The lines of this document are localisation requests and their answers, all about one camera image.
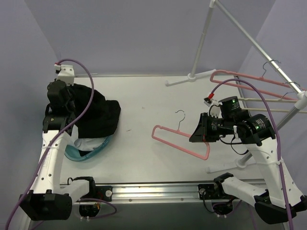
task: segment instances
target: metal hook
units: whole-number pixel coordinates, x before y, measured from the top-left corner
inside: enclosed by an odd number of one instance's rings
[[[287,94],[289,94],[289,93],[294,93],[294,91],[292,91],[292,92],[286,92],[280,99],[283,99]]]
[[[283,84],[289,84],[289,83],[294,83],[294,84],[297,85],[299,88],[301,88],[301,85],[298,84],[298,83],[295,82],[295,81],[283,82]],[[294,92],[294,91],[292,91],[292,92],[286,92],[280,99],[283,99],[287,94],[293,93],[293,92]]]
[[[267,70],[264,68],[265,64],[267,64],[267,63],[269,63],[269,62],[272,62],[272,61],[276,61],[277,63],[281,64],[281,62],[280,62],[280,61],[278,61],[278,60],[274,60],[274,59],[272,59],[272,60],[270,60],[270,61],[265,62],[265,63],[263,64],[263,66],[262,66],[262,68],[264,69],[264,73],[263,73],[263,75],[261,76],[262,78],[263,78],[264,74],[267,72]]]
[[[181,109],[178,110],[177,112],[175,112],[175,114],[178,113],[179,111],[182,111],[182,112],[183,112],[184,117],[183,117],[183,119],[182,119],[181,121],[179,121],[178,130],[179,130],[179,128],[180,128],[180,123],[186,118],[186,113],[185,113],[183,110],[181,110]]]
[[[283,84],[289,84],[289,83],[294,83],[294,84],[297,85],[299,88],[301,88],[301,85],[298,84],[298,83],[295,82],[295,81],[283,82]]]

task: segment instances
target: black cloth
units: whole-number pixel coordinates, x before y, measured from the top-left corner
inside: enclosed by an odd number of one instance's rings
[[[82,151],[82,150],[79,150],[79,153],[80,153],[80,156],[83,157],[87,154],[89,154],[91,151]]]
[[[70,92],[74,97],[76,116],[79,116],[90,100],[92,89],[79,84],[70,86]],[[76,122],[79,138],[105,138],[114,134],[117,129],[120,115],[118,101],[107,101],[104,95],[97,90],[94,91],[93,101]]]

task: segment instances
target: white cloth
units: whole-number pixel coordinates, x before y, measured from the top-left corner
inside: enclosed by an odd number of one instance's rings
[[[78,138],[78,127],[73,126],[71,133],[71,141],[68,145],[75,147],[81,151],[93,151],[98,148],[106,138]]]

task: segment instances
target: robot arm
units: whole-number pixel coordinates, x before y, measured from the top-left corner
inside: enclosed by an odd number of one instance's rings
[[[277,160],[277,141],[270,121],[264,115],[250,116],[240,108],[237,97],[223,99],[222,118],[201,114],[190,142],[216,142],[220,136],[239,138],[254,157],[268,189],[243,182],[230,173],[214,179],[220,197],[235,196],[254,206],[258,215],[269,224],[287,222],[279,164],[283,172],[292,217],[307,209],[307,197],[297,188],[283,160]]]
[[[48,144],[60,130],[75,119],[74,102],[67,87],[73,84],[74,72],[70,65],[55,67],[59,75],[47,87],[50,104],[46,107],[43,121],[40,158],[46,148],[50,149],[29,193],[20,204],[32,220],[68,219],[72,205],[81,197],[90,196],[95,189],[92,177],[75,178],[70,185],[60,188],[60,172],[65,148],[71,139],[72,127],[62,133],[51,147],[48,147]]]

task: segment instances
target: white tabletop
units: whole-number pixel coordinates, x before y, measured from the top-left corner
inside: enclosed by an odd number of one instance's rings
[[[218,76],[220,80],[230,76]],[[182,113],[186,118],[180,130],[192,134],[198,124],[200,114],[208,111],[203,98],[216,85],[209,79],[197,80],[171,87],[165,80],[174,77],[115,77],[94,78],[95,89],[107,100],[118,100],[121,114],[118,129],[112,141],[101,153],[83,162],[70,161],[64,157],[60,182],[66,183],[68,177],[92,176],[96,183],[159,183],[211,181],[224,172],[207,174],[210,165],[232,162],[240,158],[230,146],[221,142],[211,143],[209,159],[203,161],[187,153],[172,148],[151,138],[155,125],[177,129]],[[90,86],[89,79],[76,78],[75,83]],[[215,99],[240,96],[235,87],[221,86]],[[189,143],[189,139],[167,131],[157,130],[156,135],[174,144],[205,154],[203,143]],[[244,146],[235,146],[243,153]],[[256,165],[244,170],[233,169],[239,179],[262,179]]]

